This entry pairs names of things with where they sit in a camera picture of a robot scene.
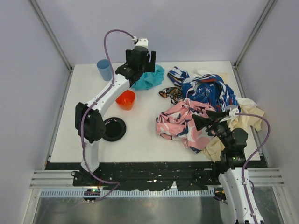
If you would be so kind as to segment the turquoise cloth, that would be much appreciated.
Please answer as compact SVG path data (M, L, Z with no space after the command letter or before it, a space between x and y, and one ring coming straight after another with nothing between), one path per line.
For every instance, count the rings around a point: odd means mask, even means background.
M145 72L140 79L131 86L135 91L149 90L160 85L164 80L165 70L162 66L156 64L154 72Z

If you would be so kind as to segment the pink navy patterned cloth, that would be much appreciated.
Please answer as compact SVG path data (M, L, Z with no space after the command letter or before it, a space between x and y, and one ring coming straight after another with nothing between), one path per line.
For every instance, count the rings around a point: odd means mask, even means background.
M205 127L198 131L192 115L207 118L206 112L214 110L209 104L186 98L156 117L156 133L166 140L180 140L185 148L199 153L214 135L207 133Z

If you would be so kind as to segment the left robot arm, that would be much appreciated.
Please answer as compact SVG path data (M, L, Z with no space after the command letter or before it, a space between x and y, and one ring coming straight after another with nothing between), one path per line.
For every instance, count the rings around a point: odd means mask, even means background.
M113 102L145 72L154 72L156 51L136 46L126 50L126 61L119 66L113 79L92 100L78 103L75 107L75 128L81 137L84 170L93 173L99 167L99 142L106 131L103 116Z

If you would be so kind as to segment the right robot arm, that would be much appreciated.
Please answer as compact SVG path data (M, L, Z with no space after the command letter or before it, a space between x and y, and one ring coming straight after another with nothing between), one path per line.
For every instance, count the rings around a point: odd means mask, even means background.
M238 113L237 108L225 112L208 110L206 118L194 114L192 119L198 131L205 129L208 133L214 133L224 145L214 172L224 190L232 223L263 224L264 218L257 208L246 169L248 161L244 149L248 134L242 128L231 130L227 124Z

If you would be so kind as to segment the cream yellow cloth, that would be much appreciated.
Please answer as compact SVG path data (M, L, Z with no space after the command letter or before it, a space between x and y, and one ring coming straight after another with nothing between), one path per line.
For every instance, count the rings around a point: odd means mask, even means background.
M252 107L250 109L245 109L244 107L241 107L241 112L245 114L254 114L258 115L260 117L263 117L265 114L265 111L257 108ZM228 127L231 130L234 130L236 128L242 128L243 130L247 131L250 127L254 128L256 131L262 130L262 119L253 117L253 116L237 116L233 120L228 121ZM204 154L207 158L212 160L213 162L220 161L221 152L224 150L225 146L220 141L220 139L216 136L214 137L208 145L204 148L204 150L201 152Z

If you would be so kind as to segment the blue white red patterned cloth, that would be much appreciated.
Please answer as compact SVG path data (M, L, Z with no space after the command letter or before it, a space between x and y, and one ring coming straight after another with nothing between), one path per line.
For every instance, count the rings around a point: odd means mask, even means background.
M175 66L167 77L181 88L183 98L209 104L218 112L225 111L230 105L240 108L233 89L217 74L191 77L187 71Z

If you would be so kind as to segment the black orange patterned cloth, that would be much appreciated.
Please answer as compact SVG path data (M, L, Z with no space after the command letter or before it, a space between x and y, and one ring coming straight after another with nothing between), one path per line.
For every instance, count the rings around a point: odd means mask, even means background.
M167 87L158 93L163 98L170 98L171 104L175 105L184 99L181 87Z

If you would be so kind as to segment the light blue plastic cup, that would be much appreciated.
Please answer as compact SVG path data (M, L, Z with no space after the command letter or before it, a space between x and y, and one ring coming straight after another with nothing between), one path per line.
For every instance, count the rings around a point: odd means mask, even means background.
M112 79L112 72L107 59L99 60L96 66L104 81L110 81Z

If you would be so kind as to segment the orange plastic bowl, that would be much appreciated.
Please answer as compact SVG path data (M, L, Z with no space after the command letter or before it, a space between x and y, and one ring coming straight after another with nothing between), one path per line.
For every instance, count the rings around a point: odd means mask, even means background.
M123 110L131 110L135 102L135 93L131 90L124 91L117 99L117 105Z

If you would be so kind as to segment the black round disc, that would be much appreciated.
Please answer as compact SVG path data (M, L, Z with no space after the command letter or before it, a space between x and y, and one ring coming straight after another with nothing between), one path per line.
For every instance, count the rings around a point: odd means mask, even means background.
M106 130L103 139L109 142L120 140L126 133L127 127L121 118L110 117L104 121Z

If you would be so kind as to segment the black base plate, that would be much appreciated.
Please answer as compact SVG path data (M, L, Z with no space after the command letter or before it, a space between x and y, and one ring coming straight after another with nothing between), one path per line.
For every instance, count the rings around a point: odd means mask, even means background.
M107 162L100 163L92 177L79 163L51 163L46 170L69 170L73 186L98 186L111 190L162 191L176 184L179 191L206 190L218 185L221 168L213 162Z

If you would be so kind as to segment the aluminium front rail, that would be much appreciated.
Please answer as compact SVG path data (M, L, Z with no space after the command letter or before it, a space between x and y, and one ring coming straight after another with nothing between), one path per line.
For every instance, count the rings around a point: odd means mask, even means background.
M256 187L283 187L278 168L248 168L249 180ZM29 184L31 189L67 188L73 186L70 170L36 170Z

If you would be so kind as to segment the left aluminium frame post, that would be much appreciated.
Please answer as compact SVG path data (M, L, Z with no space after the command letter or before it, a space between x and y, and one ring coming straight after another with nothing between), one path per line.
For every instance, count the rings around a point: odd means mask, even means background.
M54 34L48 20L46 19L41 7L39 6L36 0L28 0L28 3L32 7L34 13L36 14L38 20L40 21L42 27L44 28L46 34L48 35L49 39L51 40L52 44L54 45L57 53L59 54L60 58L62 59L64 65L66 66L68 71L72 71L73 66L67 59L66 54L63 51L56 35Z

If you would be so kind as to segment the aluminium frame post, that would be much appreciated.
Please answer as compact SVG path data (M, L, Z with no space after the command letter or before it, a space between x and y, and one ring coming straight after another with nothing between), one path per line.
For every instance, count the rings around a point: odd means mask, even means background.
M48 20L46 19L41 7L39 6L36 0L28 0L28 3L32 7L34 13L36 14L38 20L40 21L42 27L44 28L46 34L48 35L49 39L51 40L52 44L54 45L57 53L59 54L60 58L62 59L64 65L66 66L68 71L72 71L73 66L67 59L66 54L63 51L56 35L54 34Z
M268 1L266 1L266 4L263 7L262 12L258 16L257 21L255 22L255 24L252 28L252 31L251 31L250 35L248 36L244 46L242 47L241 52L239 53L236 61L233 63L233 67L235 69L237 69L240 66L243 58L245 57L245 55L247 54L247 52L250 49L251 45L253 44L253 42L257 38L259 32L261 31L263 25L265 24L267 18L269 17L270 13L274 9L277 2L278 2L278 0L268 0Z

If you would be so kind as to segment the right aluminium frame post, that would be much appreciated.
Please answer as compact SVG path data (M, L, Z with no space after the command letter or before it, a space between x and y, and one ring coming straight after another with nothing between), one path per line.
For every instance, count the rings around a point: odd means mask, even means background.
M267 18L269 17L270 13L274 9L277 2L278 2L278 0L268 0L268 1L266 1L266 4L263 7L262 12L258 16L257 21L255 22L255 24L252 28L252 31L251 31L250 35L248 36L244 46L242 47L241 52L239 53L236 61L233 63L233 67L235 69L237 69L240 66L243 58L245 57L245 55L247 54L247 52L250 49L251 45L253 44L253 42L257 38L259 32L261 31L263 25L265 24Z

